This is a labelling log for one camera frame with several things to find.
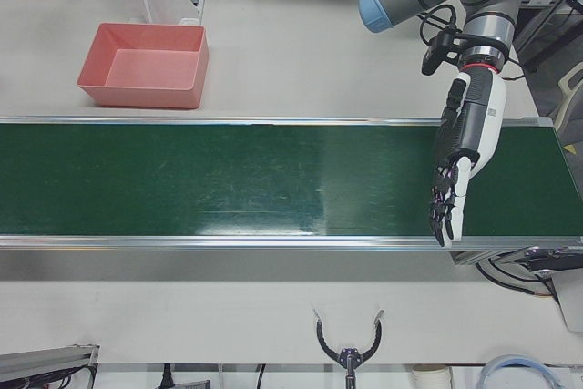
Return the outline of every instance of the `pink tray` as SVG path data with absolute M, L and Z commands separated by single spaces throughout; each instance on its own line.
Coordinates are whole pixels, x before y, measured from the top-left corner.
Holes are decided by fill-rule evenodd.
M 104 106 L 197 108 L 208 63 L 202 26 L 103 23 L 77 84 Z

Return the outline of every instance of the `white paper cup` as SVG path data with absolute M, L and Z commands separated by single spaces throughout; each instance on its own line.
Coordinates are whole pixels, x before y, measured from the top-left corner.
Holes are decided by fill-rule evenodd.
M 413 380 L 417 389 L 451 389 L 452 376 L 443 364 L 418 364 L 414 366 Z

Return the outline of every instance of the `white tabletop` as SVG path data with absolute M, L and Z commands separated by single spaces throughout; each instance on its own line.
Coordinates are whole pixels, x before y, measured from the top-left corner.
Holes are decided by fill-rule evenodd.
M 419 20 L 380 35 L 358 0 L 206 0 L 210 64 L 201 107 L 97 107 L 77 77 L 97 26 L 128 21 L 125 0 L 0 0 L 4 116 L 439 118 L 456 74 L 421 74 Z M 520 75 L 507 65 L 504 74 Z M 536 116 L 525 80 L 507 83 L 506 118 Z
M 438 118 L 455 69 L 420 73 L 412 20 L 381 35 L 356 0 L 207 0 L 202 107 L 96 107 L 76 86 L 97 26 L 123 0 L 0 0 L 0 115 Z M 508 67 L 509 76 L 519 75 Z M 525 81 L 507 118 L 535 116 Z M 99 343 L 113 363 L 328 363 L 364 348 L 385 309 L 377 363 L 483 363 L 502 353 L 583 363 L 559 308 L 500 289 L 446 252 L 0 252 L 0 353 Z

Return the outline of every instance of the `conveyor belt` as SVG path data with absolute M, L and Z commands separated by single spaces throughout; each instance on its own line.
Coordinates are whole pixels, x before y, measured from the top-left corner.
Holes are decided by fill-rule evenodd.
M 429 236 L 431 126 L 0 124 L 0 234 Z M 581 236 L 553 128 L 507 127 L 465 236 Z

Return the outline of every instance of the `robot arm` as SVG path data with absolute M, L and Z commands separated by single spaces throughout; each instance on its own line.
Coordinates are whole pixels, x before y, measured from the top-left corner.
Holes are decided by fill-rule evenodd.
M 359 9 L 364 24 L 381 32 L 444 1 L 361 0 Z M 443 246 L 461 239 L 468 182 L 496 150 L 506 104 L 506 85 L 498 74 L 508 58 L 520 6 L 520 0 L 461 2 L 466 11 L 463 33 L 450 23 L 429 42 L 423 68 L 431 75 L 447 61 L 460 71 L 449 90 L 434 146 L 430 225 Z M 452 52 L 457 55 L 447 57 Z

